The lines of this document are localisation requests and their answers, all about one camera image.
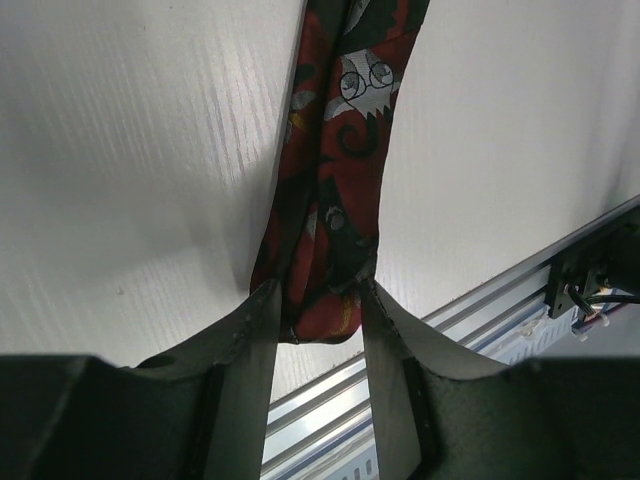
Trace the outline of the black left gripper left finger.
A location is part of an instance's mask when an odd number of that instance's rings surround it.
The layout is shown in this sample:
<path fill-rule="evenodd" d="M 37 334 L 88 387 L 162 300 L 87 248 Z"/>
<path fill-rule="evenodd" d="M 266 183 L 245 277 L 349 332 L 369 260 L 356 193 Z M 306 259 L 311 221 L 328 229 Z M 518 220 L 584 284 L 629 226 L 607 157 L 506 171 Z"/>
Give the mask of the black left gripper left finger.
<path fill-rule="evenodd" d="M 278 282 L 136 367 L 1 359 L 5 479 L 256 479 L 279 336 Z"/>

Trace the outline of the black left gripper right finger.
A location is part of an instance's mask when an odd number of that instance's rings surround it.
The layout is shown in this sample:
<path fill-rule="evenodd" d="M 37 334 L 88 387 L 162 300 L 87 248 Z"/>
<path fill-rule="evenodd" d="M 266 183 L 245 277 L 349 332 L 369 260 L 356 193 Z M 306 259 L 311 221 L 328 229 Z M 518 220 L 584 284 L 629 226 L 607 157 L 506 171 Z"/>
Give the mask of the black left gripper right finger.
<path fill-rule="evenodd" d="M 639 362 L 513 366 L 438 332 L 375 285 L 362 321 L 383 479 L 635 479 Z"/>

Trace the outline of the dark red patterned tie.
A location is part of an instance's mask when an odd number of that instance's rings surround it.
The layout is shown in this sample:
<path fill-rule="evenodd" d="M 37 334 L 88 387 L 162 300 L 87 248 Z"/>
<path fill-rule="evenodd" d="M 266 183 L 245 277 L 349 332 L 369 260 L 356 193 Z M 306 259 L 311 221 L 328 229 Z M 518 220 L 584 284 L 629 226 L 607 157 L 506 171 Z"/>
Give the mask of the dark red patterned tie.
<path fill-rule="evenodd" d="M 306 4 L 266 231 L 251 276 L 282 288 L 283 343 L 340 343 L 375 276 L 394 109 L 424 1 Z"/>

